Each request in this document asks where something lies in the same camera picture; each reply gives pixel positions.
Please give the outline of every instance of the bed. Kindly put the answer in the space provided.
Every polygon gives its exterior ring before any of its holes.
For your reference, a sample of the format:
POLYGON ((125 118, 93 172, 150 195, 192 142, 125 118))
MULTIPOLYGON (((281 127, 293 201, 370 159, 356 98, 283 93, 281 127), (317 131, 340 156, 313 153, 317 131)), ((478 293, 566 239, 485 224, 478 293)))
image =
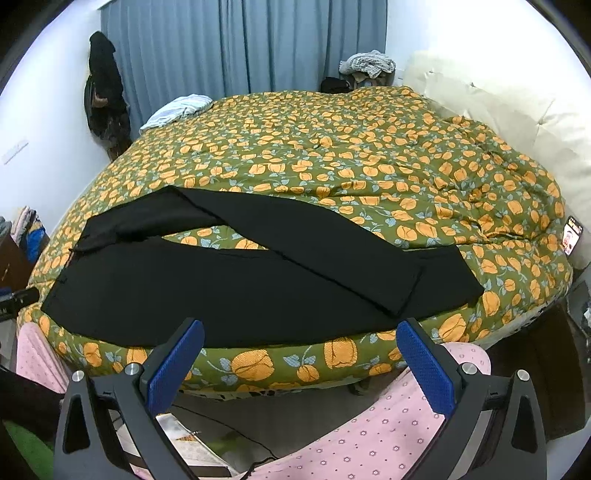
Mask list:
MULTIPOLYGON (((485 293, 476 305, 422 321, 436 342, 488 347, 531 321, 571 282, 560 247, 564 203, 552 174, 486 125, 443 118, 403 86, 234 96, 196 118, 148 130, 98 175, 55 231, 30 279, 41 299, 88 218, 169 184, 322 205, 404 249, 456 244, 485 293)), ((168 239, 261 248, 225 226, 168 239)), ((299 308, 314 315, 311 306, 299 308)), ((92 375, 119 372, 150 353, 73 335, 40 303, 21 311, 18 323, 25 322, 38 323, 64 359, 92 375)), ((234 398, 350 384, 404 366, 393 330, 367 332, 317 345, 204 349, 184 388, 234 398)))

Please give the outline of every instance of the blue cloth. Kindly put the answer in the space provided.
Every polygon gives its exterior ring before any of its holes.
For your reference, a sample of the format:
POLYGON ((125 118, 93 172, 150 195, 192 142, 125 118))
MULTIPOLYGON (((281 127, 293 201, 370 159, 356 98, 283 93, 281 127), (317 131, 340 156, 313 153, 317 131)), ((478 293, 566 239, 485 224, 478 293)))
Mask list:
POLYGON ((132 138, 172 99, 317 91, 339 62, 386 45, 387 0, 115 0, 115 45, 132 138))
POLYGON ((39 260, 39 256, 41 255, 41 243, 43 242, 44 238, 44 227, 33 230, 27 234, 27 248, 25 255, 27 256, 27 260, 29 260, 30 263, 34 264, 37 262, 37 260, 39 260))
POLYGON ((211 108, 212 103, 213 100, 205 95, 192 94, 175 98, 172 102, 156 110, 148 121, 139 128, 139 133, 143 133, 148 128, 162 127, 181 118, 203 113, 211 108))

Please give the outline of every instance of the phone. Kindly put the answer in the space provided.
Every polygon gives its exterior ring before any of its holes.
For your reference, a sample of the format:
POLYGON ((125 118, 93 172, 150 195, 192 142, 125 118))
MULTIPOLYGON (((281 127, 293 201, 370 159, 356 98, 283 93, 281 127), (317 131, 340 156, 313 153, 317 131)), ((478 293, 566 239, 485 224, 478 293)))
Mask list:
POLYGON ((574 246, 583 234, 583 225, 572 215, 566 220, 564 232, 562 236, 562 248, 564 253, 568 256, 572 253, 574 246))

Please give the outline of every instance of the black cable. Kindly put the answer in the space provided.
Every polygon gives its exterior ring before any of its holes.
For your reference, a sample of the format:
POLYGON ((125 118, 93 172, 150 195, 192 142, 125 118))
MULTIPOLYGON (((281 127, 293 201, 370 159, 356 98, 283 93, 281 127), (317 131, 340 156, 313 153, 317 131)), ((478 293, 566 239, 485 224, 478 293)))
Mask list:
POLYGON ((255 471, 256 467, 258 467, 259 465, 263 465, 264 463, 267 463, 268 460, 277 460, 277 459, 272 458, 272 457, 267 457, 264 460, 261 460, 260 462, 254 462, 251 465, 251 467, 246 471, 246 473, 240 477, 240 480, 246 480, 246 478, 250 477, 251 473, 253 473, 255 471))
POLYGON ((203 413, 198 413, 198 412, 196 412, 196 411, 194 411, 194 410, 191 410, 190 408, 187 408, 187 407, 182 407, 181 405, 177 405, 176 403, 173 403, 173 405, 172 405, 172 406, 173 406, 173 407, 176 407, 176 408, 180 408, 181 410, 186 410, 186 411, 188 411, 188 412, 191 412, 191 413, 193 413, 193 414, 195 414, 195 415, 199 415, 200 417, 203 417, 204 419, 208 419, 208 420, 214 421, 214 422, 216 422, 216 423, 219 423, 220 425, 223 425, 223 426, 225 426, 227 429, 230 429, 230 430, 232 430, 233 432, 236 432, 238 435, 240 435, 240 436, 244 437, 246 440, 250 440, 252 443, 256 443, 257 445, 260 445, 260 446, 261 446, 261 447, 263 447, 263 448, 264 448, 264 449, 265 449, 267 452, 269 452, 269 453, 271 454, 271 458, 272 458, 272 460, 277 460, 277 456, 276 456, 276 455, 273 453, 273 451, 272 451, 272 450, 271 450, 269 447, 266 447, 266 446, 265 446, 265 445, 263 445, 261 442, 257 442, 256 440, 254 440, 254 439, 251 439, 249 436, 247 436, 247 435, 244 435, 242 432, 239 432, 239 431, 238 431, 238 430, 236 430, 234 427, 230 427, 230 425, 228 425, 227 423, 224 423, 224 422, 222 422, 221 420, 216 420, 216 419, 213 419, 213 418, 211 418, 211 417, 208 417, 207 415, 204 415, 203 413))

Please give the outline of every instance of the dark brown cabinet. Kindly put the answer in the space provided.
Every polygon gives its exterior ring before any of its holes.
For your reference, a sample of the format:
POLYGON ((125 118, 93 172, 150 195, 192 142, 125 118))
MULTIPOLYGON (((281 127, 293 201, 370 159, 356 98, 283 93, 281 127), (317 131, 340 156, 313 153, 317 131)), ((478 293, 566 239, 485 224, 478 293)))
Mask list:
POLYGON ((26 288, 33 265, 10 235, 0 239, 0 287, 12 291, 26 288))

